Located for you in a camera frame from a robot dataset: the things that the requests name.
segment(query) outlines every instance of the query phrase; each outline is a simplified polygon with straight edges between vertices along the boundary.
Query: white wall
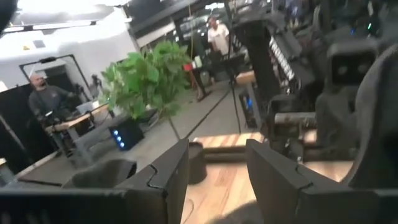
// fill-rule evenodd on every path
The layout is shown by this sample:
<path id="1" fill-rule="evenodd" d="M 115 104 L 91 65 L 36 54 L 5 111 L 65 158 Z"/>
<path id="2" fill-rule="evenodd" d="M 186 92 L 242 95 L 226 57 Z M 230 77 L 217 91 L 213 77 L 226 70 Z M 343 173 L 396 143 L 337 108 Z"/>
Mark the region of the white wall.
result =
<path id="1" fill-rule="evenodd" d="M 15 85 L 25 85 L 28 81 L 19 69 L 20 64 L 38 61 L 45 57 L 73 54 L 85 78 L 91 84 L 92 74 L 100 77 L 101 71 L 111 62 L 122 60 L 127 57 L 127 53 L 138 50 L 128 34 L 123 19 L 124 15 L 121 11 L 116 11 L 100 25 L 56 30 L 52 35 L 40 37 L 45 42 L 44 49 L 23 51 L 22 42 L 15 41 L 21 40 L 22 37 L 22 39 L 29 39 L 27 34 L 34 32 L 16 33 L 14 36 L 0 39 L 0 49 L 2 49 L 0 50 L 0 81 L 8 89 L 14 88 Z M 38 34 L 30 35 L 30 38 L 37 40 L 39 36 Z M 35 67 L 35 70 L 43 70 L 63 63 L 67 66 L 71 80 L 85 86 L 70 59 L 39 65 Z"/>
<path id="2" fill-rule="evenodd" d="M 163 26 L 153 32 L 150 32 L 149 34 L 144 35 L 143 37 L 138 38 L 137 43 L 140 47 L 143 47 L 151 43 L 152 41 L 157 40 L 158 38 L 162 37 L 163 35 L 167 34 L 168 32 L 174 29 L 175 29 L 175 24 L 174 22 L 171 22 L 166 26 Z"/>

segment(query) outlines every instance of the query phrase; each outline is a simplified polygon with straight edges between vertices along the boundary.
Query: desk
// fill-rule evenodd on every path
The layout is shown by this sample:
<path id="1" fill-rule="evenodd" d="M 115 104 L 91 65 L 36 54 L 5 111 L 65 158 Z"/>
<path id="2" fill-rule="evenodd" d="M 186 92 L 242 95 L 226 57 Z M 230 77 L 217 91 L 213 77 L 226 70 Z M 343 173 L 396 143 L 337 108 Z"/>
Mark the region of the desk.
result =
<path id="1" fill-rule="evenodd" d="M 102 111 L 105 111 L 108 109 L 108 105 L 102 105 L 99 106 L 98 108 L 94 109 L 91 111 L 92 115 L 96 115 Z M 93 157 L 91 153 L 89 152 L 87 148 L 87 143 L 95 138 L 97 138 L 103 131 L 107 130 L 109 126 L 112 124 L 113 119 L 111 121 L 104 121 L 101 125 L 96 126 L 95 129 L 91 130 L 90 132 L 79 136 L 79 134 L 76 132 L 75 126 L 79 124 L 80 122 L 90 118 L 90 114 L 85 114 L 83 116 L 80 116 L 72 121 L 67 121 L 63 122 L 61 124 L 56 124 L 53 126 L 47 127 L 45 130 L 48 132 L 51 137 L 54 139 L 54 141 L 57 143 L 57 146 L 60 149 L 64 149 L 64 143 L 62 140 L 59 138 L 58 134 L 55 134 L 60 131 L 66 131 L 69 136 L 71 137 L 77 155 L 74 155 L 73 158 L 76 159 L 77 161 L 75 162 L 75 165 L 78 164 L 84 164 L 84 165 L 91 165 L 93 164 Z"/>
<path id="2" fill-rule="evenodd" d="M 256 120 L 257 128 L 261 128 L 262 119 L 260 115 L 259 105 L 257 103 L 257 97 L 254 93 L 253 83 L 256 82 L 256 76 L 254 71 L 242 72 L 236 77 L 236 83 L 239 85 L 246 85 L 249 97 L 252 101 L 254 119 Z"/>
<path id="3" fill-rule="evenodd" d="M 246 140 L 254 139 L 263 142 L 264 136 L 261 133 L 226 134 L 219 136 L 198 137 L 193 142 L 202 143 L 203 149 L 209 151 L 228 151 L 234 147 L 246 148 Z"/>
<path id="4" fill-rule="evenodd" d="M 108 109 L 108 104 L 105 104 L 105 105 L 99 106 L 96 109 L 92 110 L 91 114 L 96 115 L 96 114 L 98 114 L 104 110 L 107 110 L 107 109 Z M 83 116 L 80 116 L 72 121 L 67 121 L 67 122 L 63 122 L 60 124 L 56 124 L 54 126 L 46 127 L 45 131 L 48 133 L 52 133 L 52 132 L 56 132 L 56 131 L 67 131 L 74 125 L 76 125 L 88 118 L 90 118 L 90 114 L 84 114 Z"/>

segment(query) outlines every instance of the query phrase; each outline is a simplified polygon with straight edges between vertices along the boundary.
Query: black plant pot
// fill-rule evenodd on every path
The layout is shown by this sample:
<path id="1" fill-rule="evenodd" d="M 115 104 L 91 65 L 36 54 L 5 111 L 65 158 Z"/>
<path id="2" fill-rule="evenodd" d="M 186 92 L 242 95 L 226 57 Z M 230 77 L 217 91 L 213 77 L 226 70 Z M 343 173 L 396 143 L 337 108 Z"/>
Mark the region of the black plant pot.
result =
<path id="1" fill-rule="evenodd" d="M 207 176 L 205 152 L 199 142 L 190 142 L 189 150 L 189 179 L 188 184 L 198 184 Z"/>

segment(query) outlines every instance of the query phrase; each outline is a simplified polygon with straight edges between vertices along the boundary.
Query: ceiling light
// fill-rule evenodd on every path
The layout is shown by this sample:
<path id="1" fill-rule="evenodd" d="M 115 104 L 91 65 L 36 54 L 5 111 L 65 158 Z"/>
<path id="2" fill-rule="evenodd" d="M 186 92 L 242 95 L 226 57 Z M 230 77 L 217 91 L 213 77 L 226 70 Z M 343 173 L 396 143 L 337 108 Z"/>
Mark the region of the ceiling light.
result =
<path id="1" fill-rule="evenodd" d="M 84 14 L 96 12 L 98 8 L 95 6 L 97 3 L 94 1 L 53 1 L 53 0 L 19 0 L 18 8 L 22 12 L 33 13 L 58 13 L 67 12 L 69 14 Z"/>
<path id="2" fill-rule="evenodd" d="M 8 28 L 5 28 L 5 30 L 4 30 L 4 32 L 17 32 L 17 31 L 22 31 L 22 30 L 24 30 L 24 27 L 18 27 L 18 26 L 16 26 L 16 27 L 8 27 Z"/>
<path id="3" fill-rule="evenodd" d="M 132 21 L 131 18 L 125 18 L 125 19 L 123 19 L 123 22 L 124 22 L 124 23 L 128 23 L 128 22 L 131 22 L 131 21 Z M 96 24 L 98 24 L 98 25 L 102 25 L 102 24 L 106 24 L 106 23 L 108 23 L 108 24 L 114 24 L 114 21 L 108 21 L 108 20 L 96 21 Z"/>
<path id="4" fill-rule="evenodd" d="M 91 21 L 65 22 L 60 24 L 42 24 L 42 25 L 34 25 L 33 30 L 60 29 L 60 28 L 81 27 L 81 26 L 90 26 L 90 25 Z"/>

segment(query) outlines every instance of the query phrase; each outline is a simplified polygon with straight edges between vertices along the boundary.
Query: black speaker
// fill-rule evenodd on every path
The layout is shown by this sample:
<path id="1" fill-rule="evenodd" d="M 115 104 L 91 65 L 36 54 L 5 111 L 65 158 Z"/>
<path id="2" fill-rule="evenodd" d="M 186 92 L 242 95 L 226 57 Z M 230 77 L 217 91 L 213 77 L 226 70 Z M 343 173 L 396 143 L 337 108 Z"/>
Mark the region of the black speaker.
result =
<path id="1" fill-rule="evenodd" d="M 138 122 L 130 116 L 109 127 L 109 131 L 121 151 L 128 151 L 144 138 Z"/>

